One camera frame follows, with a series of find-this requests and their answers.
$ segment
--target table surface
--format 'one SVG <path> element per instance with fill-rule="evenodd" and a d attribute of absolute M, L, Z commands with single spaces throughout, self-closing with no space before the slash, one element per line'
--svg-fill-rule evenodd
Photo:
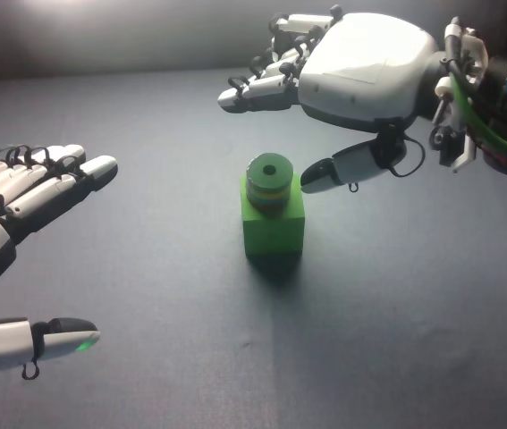
<path fill-rule="evenodd" d="M 75 143 L 120 166 L 0 278 L 0 317 L 102 332 L 35 382 L 1 372 L 0 428 L 505 429 L 507 176 L 429 153 L 409 178 L 305 196 L 300 263 L 259 271 L 248 162 L 302 172 L 370 136 L 299 108 L 225 114 L 231 72 L 0 82 L 0 147 Z"/>

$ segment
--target green box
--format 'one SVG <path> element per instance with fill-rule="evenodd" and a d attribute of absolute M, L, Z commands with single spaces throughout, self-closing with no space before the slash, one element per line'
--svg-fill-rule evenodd
<path fill-rule="evenodd" d="M 257 210 L 247 199 L 245 176 L 241 177 L 241 218 L 247 256 L 301 253 L 305 235 L 305 207 L 300 190 L 300 177 L 293 175 L 291 196 L 278 217 Z"/>

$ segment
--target gray backdrop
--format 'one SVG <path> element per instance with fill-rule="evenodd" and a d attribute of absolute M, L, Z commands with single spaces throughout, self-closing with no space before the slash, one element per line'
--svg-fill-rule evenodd
<path fill-rule="evenodd" d="M 407 179 L 306 196 L 300 264 L 267 276 L 243 255 L 249 160 L 300 172 L 369 135 L 225 114 L 230 72 L 0 82 L 0 146 L 120 165 L 0 279 L 0 317 L 102 332 L 35 382 L 1 372 L 0 428 L 507 428 L 507 176 L 429 153 Z"/>
<path fill-rule="evenodd" d="M 276 12 L 328 14 L 334 0 L 0 0 L 0 78 L 245 66 Z M 413 22 L 442 41 L 459 15 L 492 50 L 507 0 L 350 0 L 346 13 Z"/>

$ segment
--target white robotic hand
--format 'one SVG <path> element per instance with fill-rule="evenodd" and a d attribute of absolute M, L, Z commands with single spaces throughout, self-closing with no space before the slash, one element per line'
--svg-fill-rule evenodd
<path fill-rule="evenodd" d="M 15 246 L 103 188 L 117 174 L 111 156 L 85 162 L 78 145 L 0 149 L 0 275 L 16 258 Z M 0 369 L 85 349 L 99 338 L 94 324 L 53 319 L 32 326 L 26 319 L 0 320 Z M 23 371 L 23 378 L 32 377 Z"/>
<path fill-rule="evenodd" d="M 348 13 L 333 6 L 330 16 L 277 14 L 269 23 L 271 47 L 256 57 L 250 78 L 230 78 L 218 98 L 229 113 L 283 110 L 304 112 L 333 125 L 378 133 L 309 167 L 304 192 L 358 184 L 394 170 L 406 156 L 404 131 L 417 116 L 432 118 L 434 88 L 446 74 L 435 40 L 424 30 L 376 13 Z"/>

